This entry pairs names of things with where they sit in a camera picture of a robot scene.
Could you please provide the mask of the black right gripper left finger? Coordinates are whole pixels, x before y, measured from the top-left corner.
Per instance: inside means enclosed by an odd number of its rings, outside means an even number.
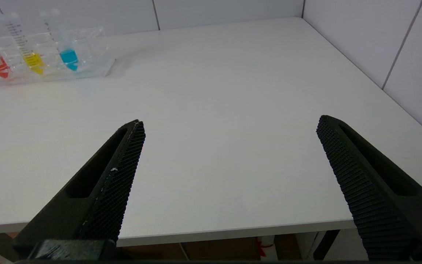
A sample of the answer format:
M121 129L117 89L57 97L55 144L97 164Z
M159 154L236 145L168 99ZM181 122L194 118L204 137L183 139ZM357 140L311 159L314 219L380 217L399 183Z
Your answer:
M18 233L15 251L47 239L117 242L145 138L142 121L120 127Z

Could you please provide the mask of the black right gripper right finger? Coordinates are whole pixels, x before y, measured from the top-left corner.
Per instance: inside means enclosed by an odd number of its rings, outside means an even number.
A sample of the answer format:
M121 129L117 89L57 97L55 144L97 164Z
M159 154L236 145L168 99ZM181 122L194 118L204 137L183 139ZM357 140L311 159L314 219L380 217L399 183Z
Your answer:
M422 261L422 186L340 119L316 133L368 258Z

